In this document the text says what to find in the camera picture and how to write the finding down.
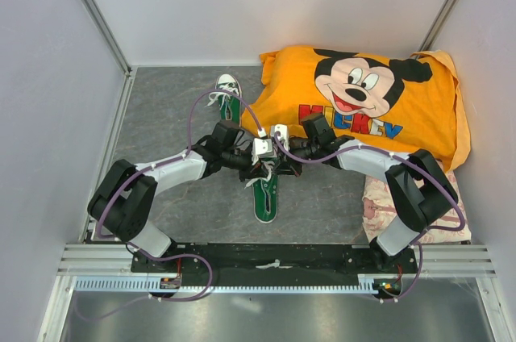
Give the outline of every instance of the mickey mouse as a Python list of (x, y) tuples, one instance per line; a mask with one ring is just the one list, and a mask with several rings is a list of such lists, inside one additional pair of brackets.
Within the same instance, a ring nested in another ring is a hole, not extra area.
[(315, 68), (315, 85), (336, 112), (357, 112), (370, 118), (385, 115), (405, 89), (403, 80), (425, 82), (432, 77), (428, 63), (417, 60), (390, 60), (389, 65), (357, 53), (314, 49), (320, 56)]

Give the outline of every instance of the sneaker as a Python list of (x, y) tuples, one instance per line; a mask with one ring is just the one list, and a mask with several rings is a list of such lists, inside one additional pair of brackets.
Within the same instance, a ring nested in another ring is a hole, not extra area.
[[(215, 82), (215, 89), (226, 90), (237, 96), (242, 96), (242, 89), (239, 82), (230, 74), (222, 74)], [(209, 94), (210, 102), (207, 106), (218, 101), (220, 117), (223, 120), (232, 120), (240, 125), (240, 101), (229, 94)]]

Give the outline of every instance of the white wall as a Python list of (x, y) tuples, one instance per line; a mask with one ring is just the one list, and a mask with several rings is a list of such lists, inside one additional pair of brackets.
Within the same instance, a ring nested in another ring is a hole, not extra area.
[(80, 0), (0, 0), (1, 340), (35, 340), (123, 75)]
[(459, 168), (472, 231), (488, 245), (516, 319), (516, 0), (459, 0), (435, 43), (460, 75), (472, 154)]
[(407, 56), (443, 0), (97, 0), (133, 65), (255, 64), (290, 44)]

